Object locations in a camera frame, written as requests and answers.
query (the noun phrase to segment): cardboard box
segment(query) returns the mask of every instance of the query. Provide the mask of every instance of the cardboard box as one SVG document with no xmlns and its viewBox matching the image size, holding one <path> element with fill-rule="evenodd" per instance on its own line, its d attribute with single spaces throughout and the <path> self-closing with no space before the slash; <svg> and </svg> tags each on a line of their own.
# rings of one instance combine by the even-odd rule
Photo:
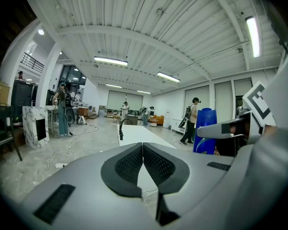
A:
<svg viewBox="0 0 288 230">
<path fill-rule="evenodd" d="M 9 86 L 0 81 L 0 104 L 7 105 L 9 98 L 10 88 Z"/>
</svg>

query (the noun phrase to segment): fluorescent light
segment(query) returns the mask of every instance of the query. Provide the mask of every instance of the fluorescent light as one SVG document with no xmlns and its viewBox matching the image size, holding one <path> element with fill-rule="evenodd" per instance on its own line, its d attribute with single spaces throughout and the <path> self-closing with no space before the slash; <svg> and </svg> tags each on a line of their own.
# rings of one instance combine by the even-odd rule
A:
<svg viewBox="0 0 288 230">
<path fill-rule="evenodd" d="M 252 40 L 252 47 L 253 47 L 253 56 L 254 58 L 260 56 L 260 49 L 259 49 L 259 36 L 258 36 L 258 29 L 257 29 L 257 24 L 256 20 L 254 17 L 248 17 L 245 19 L 246 23 L 249 28 L 249 32 L 251 35 L 251 40 Z"/>
<path fill-rule="evenodd" d="M 146 91 L 141 91 L 141 90 L 137 90 L 137 92 L 145 93 L 145 94 L 151 94 L 151 92 L 146 92 Z"/>
<path fill-rule="evenodd" d="M 171 76 L 169 76 L 169 75 L 167 75 L 167 74 L 164 74 L 164 73 L 162 73 L 162 72 L 158 72 L 157 75 L 160 76 L 160 77 L 162 77 L 162 78 L 170 79 L 170 80 L 172 80 L 172 81 L 174 81 L 174 82 L 180 82 L 179 79 L 176 79 L 176 78 L 174 78 L 174 77 L 171 77 Z"/>
<path fill-rule="evenodd" d="M 106 84 L 109 87 L 115 87 L 115 88 L 121 88 L 121 86 L 116 86 L 116 85 L 112 85 L 112 84 Z"/>
<path fill-rule="evenodd" d="M 94 57 L 95 61 L 102 61 L 102 62 L 107 62 L 107 63 L 113 63 L 113 64 L 118 64 L 118 65 L 123 65 L 127 66 L 128 62 L 123 61 L 123 60 L 118 60 L 118 59 L 111 59 L 111 58 L 104 58 L 104 57 Z"/>
</svg>

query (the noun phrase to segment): chair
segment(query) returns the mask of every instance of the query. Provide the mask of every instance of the chair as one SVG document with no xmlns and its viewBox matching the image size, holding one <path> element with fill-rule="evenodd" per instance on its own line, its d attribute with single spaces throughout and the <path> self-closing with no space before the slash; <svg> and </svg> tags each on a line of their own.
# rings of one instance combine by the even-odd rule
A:
<svg viewBox="0 0 288 230">
<path fill-rule="evenodd" d="M 163 121 L 164 121 L 164 116 L 163 115 L 161 115 L 161 116 L 153 115 L 152 118 L 148 119 L 149 122 L 151 122 L 150 119 L 157 120 L 157 125 L 163 125 Z"/>
</svg>

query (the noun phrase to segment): concrete floor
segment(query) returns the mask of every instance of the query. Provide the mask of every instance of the concrete floor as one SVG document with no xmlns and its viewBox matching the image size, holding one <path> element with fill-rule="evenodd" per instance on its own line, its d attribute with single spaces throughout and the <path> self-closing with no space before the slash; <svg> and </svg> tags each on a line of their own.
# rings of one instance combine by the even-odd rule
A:
<svg viewBox="0 0 288 230">
<path fill-rule="evenodd" d="M 24 197 L 43 182 L 49 176 L 58 171 L 54 164 L 49 164 L 47 169 L 46 160 L 52 159 L 56 152 L 66 151 L 70 142 L 73 143 L 70 151 L 74 152 L 76 159 L 90 154 L 106 151 L 118 146 L 117 123 L 112 118 L 97 118 L 88 120 L 88 124 L 98 127 L 97 132 L 89 125 L 72 125 L 70 131 L 74 135 L 81 136 L 60 137 L 55 134 L 50 136 L 50 143 L 40 150 L 33 150 L 24 145 L 20 147 L 23 161 L 20 162 L 15 150 L 4 155 L 0 162 L 0 190 L 3 194 L 16 202 L 21 202 Z M 182 134 L 163 127 L 147 126 L 151 132 L 173 144 L 176 148 L 192 152 L 193 146 L 184 146 L 179 141 Z M 72 153 L 69 155 L 70 161 L 74 159 Z M 59 153 L 55 156 L 54 163 L 67 163 L 68 154 Z M 149 212 L 154 217 L 156 212 L 157 190 L 142 192 L 143 203 L 149 208 Z"/>
</svg>

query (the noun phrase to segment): blue container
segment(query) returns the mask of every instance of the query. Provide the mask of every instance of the blue container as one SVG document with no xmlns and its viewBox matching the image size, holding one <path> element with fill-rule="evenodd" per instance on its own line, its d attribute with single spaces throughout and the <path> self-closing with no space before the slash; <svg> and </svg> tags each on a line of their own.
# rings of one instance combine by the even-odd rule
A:
<svg viewBox="0 0 288 230">
<path fill-rule="evenodd" d="M 214 154 L 216 147 L 216 139 L 207 139 L 202 141 L 202 137 L 197 136 L 197 129 L 199 127 L 214 125 L 216 124 L 216 110 L 211 110 L 211 108 L 203 108 L 197 112 L 196 121 L 196 131 L 195 131 L 195 141 L 193 152 Z"/>
</svg>

